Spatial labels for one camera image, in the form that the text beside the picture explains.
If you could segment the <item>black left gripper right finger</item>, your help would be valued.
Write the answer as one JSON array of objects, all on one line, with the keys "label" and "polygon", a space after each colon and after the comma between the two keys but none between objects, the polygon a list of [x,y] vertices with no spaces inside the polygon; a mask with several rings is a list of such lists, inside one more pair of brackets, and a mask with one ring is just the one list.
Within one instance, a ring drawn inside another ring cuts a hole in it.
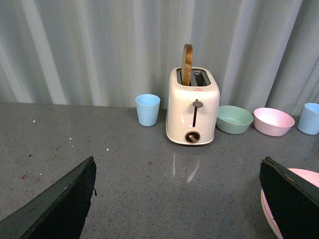
[{"label": "black left gripper right finger", "polygon": [[263,159],[260,183],[285,239],[319,237],[319,188],[270,157]]}]

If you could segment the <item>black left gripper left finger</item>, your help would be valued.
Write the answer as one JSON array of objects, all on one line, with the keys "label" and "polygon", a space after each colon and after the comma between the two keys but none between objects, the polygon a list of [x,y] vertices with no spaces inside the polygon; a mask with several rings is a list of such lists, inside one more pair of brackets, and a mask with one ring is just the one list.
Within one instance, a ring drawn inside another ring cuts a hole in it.
[{"label": "black left gripper left finger", "polygon": [[97,166],[90,156],[0,222],[2,239],[78,239],[95,192]]}]

